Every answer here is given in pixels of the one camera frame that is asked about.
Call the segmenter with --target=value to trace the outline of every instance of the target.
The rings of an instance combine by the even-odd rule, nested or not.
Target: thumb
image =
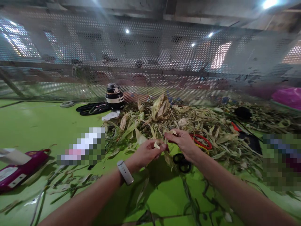
[[[161,144],[160,149],[157,149],[157,148],[152,149],[153,155],[155,155],[155,156],[160,155],[163,151],[166,150],[167,147],[168,147],[167,144]]]
[[[170,140],[170,141],[172,141],[172,142],[174,142],[174,143],[178,143],[178,142],[179,142],[179,137],[176,137],[176,136],[174,136],[174,135],[172,135],[172,134],[170,134],[170,133],[164,133],[164,136],[165,136],[168,140]]]

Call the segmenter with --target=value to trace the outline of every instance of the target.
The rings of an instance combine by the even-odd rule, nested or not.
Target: pile of corn husks
[[[104,122],[107,158],[114,157],[122,148],[126,152],[134,152],[137,145],[146,139],[164,140],[164,132],[178,128],[207,138],[213,146],[209,156],[223,161],[224,166],[231,167],[233,173],[249,168],[261,178],[262,156],[249,147],[248,140],[238,137],[239,133],[231,125],[231,121],[236,119],[232,113],[234,109],[244,106],[251,111],[252,117],[246,124],[248,129],[268,134],[300,131],[300,124],[297,123],[299,118],[249,103],[220,108],[180,105],[177,102],[170,104],[164,94],[155,102],[126,105],[119,118]]]

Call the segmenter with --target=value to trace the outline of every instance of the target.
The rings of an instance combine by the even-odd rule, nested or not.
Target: perforated metal mesh
[[[297,34],[16,7],[0,33],[3,99],[94,102],[114,82],[127,102],[215,105],[301,85]]]

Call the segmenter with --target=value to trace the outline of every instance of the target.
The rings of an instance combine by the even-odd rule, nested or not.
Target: pink plastic bag
[[[301,88],[279,89],[272,94],[274,101],[301,110]]]

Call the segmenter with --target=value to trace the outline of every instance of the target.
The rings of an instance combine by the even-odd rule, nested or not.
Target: watch
[[[132,177],[131,173],[129,172],[129,169],[126,167],[125,162],[123,160],[118,161],[117,163],[118,169],[123,176],[126,185],[130,185],[134,182],[134,178]]]

